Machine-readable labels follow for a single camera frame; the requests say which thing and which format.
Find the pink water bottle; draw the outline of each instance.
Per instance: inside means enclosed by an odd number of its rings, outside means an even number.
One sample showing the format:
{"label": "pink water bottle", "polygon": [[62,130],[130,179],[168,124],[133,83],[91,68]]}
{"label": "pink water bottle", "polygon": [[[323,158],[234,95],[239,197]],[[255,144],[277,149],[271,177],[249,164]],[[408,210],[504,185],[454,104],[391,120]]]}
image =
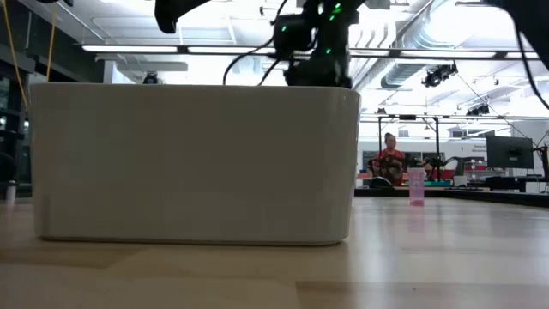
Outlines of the pink water bottle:
{"label": "pink water bottle", "polygon": [[408,168],[410,180],[410,205],[423,206],[425,204],[425,170],[423,168]]}

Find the black monitor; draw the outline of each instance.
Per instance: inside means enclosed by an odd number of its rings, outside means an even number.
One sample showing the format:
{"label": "black monitor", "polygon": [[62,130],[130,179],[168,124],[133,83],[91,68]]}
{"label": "black monitor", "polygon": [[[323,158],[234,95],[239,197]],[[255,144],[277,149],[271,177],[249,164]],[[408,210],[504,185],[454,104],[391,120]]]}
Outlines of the black monitor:
{"label": "black monitor", "polygon": [[501,168],[534,168],[531,138],[487,136],[488,166]]}

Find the table surface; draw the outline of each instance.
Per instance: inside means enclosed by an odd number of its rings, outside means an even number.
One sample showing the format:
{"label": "table surface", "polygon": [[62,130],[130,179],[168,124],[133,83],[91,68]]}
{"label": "table surface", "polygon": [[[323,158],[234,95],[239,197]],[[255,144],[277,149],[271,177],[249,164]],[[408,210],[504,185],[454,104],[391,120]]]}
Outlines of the table surface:
{"label": "table surface", "polygon": [[42,242],[2,205],[0,307],[549,307],[549,212],[407,203],[355,198],[349,238],[313,248]]}

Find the woman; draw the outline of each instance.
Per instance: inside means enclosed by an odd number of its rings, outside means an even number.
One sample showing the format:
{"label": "woman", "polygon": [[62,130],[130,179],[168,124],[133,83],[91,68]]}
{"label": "woman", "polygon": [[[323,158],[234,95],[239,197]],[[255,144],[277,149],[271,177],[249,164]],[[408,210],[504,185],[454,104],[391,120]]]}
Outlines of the woman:
{"label": "woman", "polygon": [[390,133],[385,134],[385,146],[387,147],[374,161],[374,172],[385,177],[393,185],[402,185],[404,154],[395,149],[396,137]]}

